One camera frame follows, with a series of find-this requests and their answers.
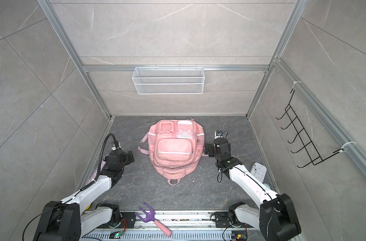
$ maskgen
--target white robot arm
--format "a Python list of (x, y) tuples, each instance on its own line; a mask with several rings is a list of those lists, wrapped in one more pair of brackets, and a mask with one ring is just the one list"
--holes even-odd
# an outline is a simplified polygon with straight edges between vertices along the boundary
[[(106, 163), (103, 170), (100, 170), (104, 146), (110, 136), (113, 137), (113, 150), (105, 157)], [(84, 215), (81, 214), (96, 198), (120, 180), (124, 173), (124, 166), (133, 161), (132, 152), (124, 152), (115, 136), (111, 133), (108, 134), (103, 142), (99, 168), (94, 180), (59, 202), (47, 203), (41, 214), (33, 240), (75, 241), (102, 224), (107, 224), (111, 228), (118, 227), (122, 219), (118, 205), (101, 204), (95, 210)], [(25, 230), (22, 234), (22, 241), (24, 241)]]
[(229, 207), (230, 224), (248, 224), (259, 229), (267, 241), (286, 241), (301, 233), (292, 200), (286, 194), (279, 195), (258, 181), (234, 156), (226, 138), (216, 138), (205, 145), (205, 154), (215, 157), (220, 174), (224, 173), (236, 182), (252, 198), (258, 209), (245, 203)]

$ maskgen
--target cable tie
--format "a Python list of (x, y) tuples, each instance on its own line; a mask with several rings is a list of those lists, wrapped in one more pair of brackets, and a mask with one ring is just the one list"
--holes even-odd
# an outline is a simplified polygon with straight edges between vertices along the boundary
[(294, 85), (295, 85), (296, 83), (300, 83), (300, 82), (302, 82), (302, 81), (294, 81), (294, 82), (293, 82), (293, 87), (292, 87), (292, 89), (294, 89)]
[(342, 147), (340, 148), (339, 152), (344, 152), (344, 147), (347, 145), (347, 144), (350, 144), (350, 143), (356, 143), (357, 142), (346, 142), (344, 145), (342, 145)]

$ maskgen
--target gray marble floor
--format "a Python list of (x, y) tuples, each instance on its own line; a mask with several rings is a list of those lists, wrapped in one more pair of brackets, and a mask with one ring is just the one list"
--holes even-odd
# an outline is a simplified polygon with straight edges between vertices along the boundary
[[(216, 130), (227, 130), (232, 155), (248, 170), (254, 162), (262, 163), (253, 132), (243, 116), (118, 116), (111, 132), (125, 151), (133, 152), (135, 162), (125, 167), (121, 180), (93, 205), (105, 202), (118, 204), (121, 210), (138, 210), (142, 202), (147, 202), (154, 209), (228, 209), (243, 201), (256, 207), (242, 188), (226, 176), (221, 183), (217, 182), (214, 157), (202, 157), (194, 172), (182, 178), (178, 185), (170, 186), (152, 167), (149, 157), (137, 150), (137, 146), (148, 149), (147, 142), (140, 140), (157, 121), (191, 118), (203, 126), (207, 143), (213, 140)], [(264, 182), (272, 186), (268, 175)]]

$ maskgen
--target pink backpack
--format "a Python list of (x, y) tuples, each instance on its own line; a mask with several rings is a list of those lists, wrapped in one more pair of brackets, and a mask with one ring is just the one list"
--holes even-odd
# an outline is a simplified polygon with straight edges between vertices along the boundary
[(203, 127), (191, 120), (165, 119), (152, 125), (141, 142), (148, 139), (149, 151), (137, 149), (149, 154), (152, 165), (168, 183), (175, 186), (180, 179), (193, 172), (199, 163), (205, 134)]

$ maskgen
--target backpack strap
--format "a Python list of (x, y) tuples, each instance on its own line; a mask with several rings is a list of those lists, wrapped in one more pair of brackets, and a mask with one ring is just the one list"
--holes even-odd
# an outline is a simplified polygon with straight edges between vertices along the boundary
[(141, 142), (145, 142), (148, 139), (148, 133), (141, 139)]
[(170, 184), (171, 186), (175, 186), (176, 184), (178, 184), (178, 183), (180, 182), (180, 178), (179, 178), (179, 179), (177, 179), (177, 182), (176, 182), (175, 184), (172, 184), (172, 183), (171, 183), (171, 180), (172, 180), (172, 179), (167, 179), (168, 184)]
[(142, 148), (140, 148), (140, 147), (137, 147), (137, 149), (138, 149), (141, 153), (146, 154), (146, 155), (149, 155), (149, 151), (147, 151), (147, 150), (145, 150), (145, 149), (142, 149)]
[[(200, 149), (203, 149), (203, 145), (198, 144), (198, 149), (199, 149), (199, 150), (200, 150)], [(208, 154), (204, 154), (204, 152), (202, 152), (201, 157), (208, 157)]]

